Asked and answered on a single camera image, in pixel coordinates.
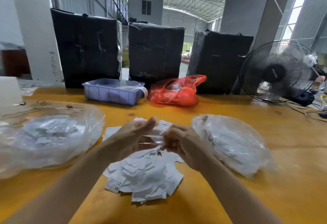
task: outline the black fan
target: black fan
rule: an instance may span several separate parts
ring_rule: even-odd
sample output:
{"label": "black fan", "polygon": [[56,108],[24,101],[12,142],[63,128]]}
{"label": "black fan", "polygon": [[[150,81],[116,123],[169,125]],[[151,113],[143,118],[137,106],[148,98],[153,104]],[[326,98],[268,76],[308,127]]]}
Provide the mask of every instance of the black fan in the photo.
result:
{"label": "black fan", "polygon": [[245,93],[260,101],[292,100],[307,105],[313,101],[306,92],[313,84],[312,69],[304,63],[310,54],[308,48],[296,42],[262,45],[246,57],[239,74],[240,85]]}

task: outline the blue plastic tray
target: blue plastic tray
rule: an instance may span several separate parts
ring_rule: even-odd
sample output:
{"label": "blue plastic tray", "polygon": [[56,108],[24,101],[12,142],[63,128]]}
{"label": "blue plastic tray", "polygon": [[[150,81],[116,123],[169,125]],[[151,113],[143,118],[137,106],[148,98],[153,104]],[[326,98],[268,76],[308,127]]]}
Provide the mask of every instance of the blue plastic tray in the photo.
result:
{"label": "blue plastic tray", "polygon": [[92,100],[113,102],[132,106],[135,105],[140,98],[144,97],[144,92],[141,89],[129,91],[109,86],[97,86],[97,84],[109,85],[116,82],[120,82],[120,80],[101,78],[98,80],[85,82],[82,84],[84,86],[85,97]]}

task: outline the black box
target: black box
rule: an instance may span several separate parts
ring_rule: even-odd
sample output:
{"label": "black box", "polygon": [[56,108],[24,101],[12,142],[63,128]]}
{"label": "black box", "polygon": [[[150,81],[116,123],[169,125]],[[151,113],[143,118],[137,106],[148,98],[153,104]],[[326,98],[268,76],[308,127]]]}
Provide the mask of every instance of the black box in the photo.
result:
{"label": "black box", "polygon": [[197,93],[229,94],[252,41],[253,36],[241,34],[196,32],[186,75],[207,76]]}
{"label": "black box", "polygon": [[100,78],[119,79],[122,25],[115,19],[51,9],[67,88]]}
{"label": "black box", "polygon": [[178,78],[184,42],[183,27],[129,23],[129,77],[152,83]]}

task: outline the wooden table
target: wooden table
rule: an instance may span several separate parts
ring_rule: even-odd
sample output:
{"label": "wooden table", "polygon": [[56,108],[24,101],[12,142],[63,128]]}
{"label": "wooden table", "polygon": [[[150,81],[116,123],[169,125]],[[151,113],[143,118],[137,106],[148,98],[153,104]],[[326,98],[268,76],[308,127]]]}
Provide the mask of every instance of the wooden table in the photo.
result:
{"label": "wooden table", "polygon": [[[285,223],[327,222],[327,125],[307,119],[290,108],[254,102],[247,96],[200,96],[197,106],[154,106],[140,101],[134,107],[87,101],[83,90],[44,88],[26,99],[95,104],[106,115],[105,127],[120,126],[135,117],[190,125],[199,114],[219,114],[240,119],[264,138],[278,171],[262,172],[253,180],[238,176],[243,184]],[[231,223],[202,176],[185,163],[176,163],[184,179],[173,196],[145,205],[131,204],[130,194],[104,189],[103,175],[70,223]],[[0,181],[0,222],[45,190],[67,168],[25,171]]]}

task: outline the plastic bag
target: plastic bag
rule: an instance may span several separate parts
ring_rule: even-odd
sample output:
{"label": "plastic bag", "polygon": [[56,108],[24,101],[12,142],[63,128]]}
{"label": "plastic bag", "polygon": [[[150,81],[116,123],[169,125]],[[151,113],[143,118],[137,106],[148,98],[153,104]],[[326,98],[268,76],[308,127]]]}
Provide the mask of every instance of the plastic bag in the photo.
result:
{"label": "plastic bag", "polygon": [[191,126],[203,142],[210,142],[226,166],[245,177],[251,177],[262,168],[275,168],[262,137],[246,123],[206,114],[193,118]]}
{"label": "plastic bag", "polygon": [[193,106],[199,103],[196,87],[205,82],[205,75],[190,75],[179,79],[167,79],[151,85],[148,100],[154,103]]}
{"label": "plastic bag", "polygon": [[71,163],[101,136],[104,113],[93,105],[21,104],[0,108],[0,179],[26,169]]}

